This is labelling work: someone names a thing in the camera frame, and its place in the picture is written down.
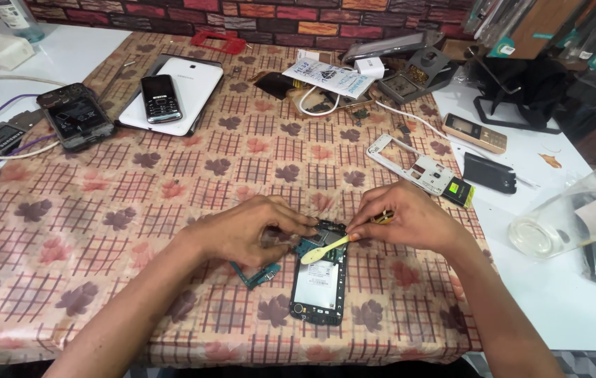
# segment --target person's left hand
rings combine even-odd
[[[313,236],[319,220],[294,211],[282,196],[255,196],[230,210],[199,219],[185,227],[184,241],[202,254],[203,260],[222,258],[259,268],[281,258],[286,244],[261,246],[267,227],[277,227],[289,235]]]

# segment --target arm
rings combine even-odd
[[[383,210],[394,211],[391,223],[367,223]],[[473,236],[419,188],[402,181],[366,192],[347,232],[442,254],[462,281],[495,377],[564,377]]]
[[[44,377],[122,377],[202,262],[223,258],[265,266],[287,250],[285,244],[260,245],[267,226],[312,236],[317,222],[291,210],[280,196],[257,196],[182,229],[85,325]]]

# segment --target hand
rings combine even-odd
[[[261,267],[281,258],[286,244],[262,247],[265,228],[274,226],[289,235],[313,236],[319,223],[294,211],[281,196],[255,196],[238,206],[198,220],[182,231],[185,242],[202,253],[202,259],[222,258],[247,266]]]
[[[369,222],[371,217],[384,210],[394,211],[394,218],[390,223],[376,225]],[[405,180],[364,193],[359,212],[349,223],[347,233],[354,240],[372,237],[443,255],[450,253],[455,247],[475,241],[428,194]]]

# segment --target white tablet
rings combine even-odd
[[[216,88],[223,69],[217,66],[187,61],[181,58],[169,59],[157,75],[170,75],[179,99],[184,116],[172,122],[150,124],[146,121],[144,98],[140,94],[132,104],[118,117],[118,120],[129,126],[144,128],[181,137],[186,135],[198,118],[212,91]]]

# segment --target price tag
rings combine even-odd
[[[511,55],[515,51],[515,48],[510,46],[503,46],[501,47],[501,53],[505,55]]]

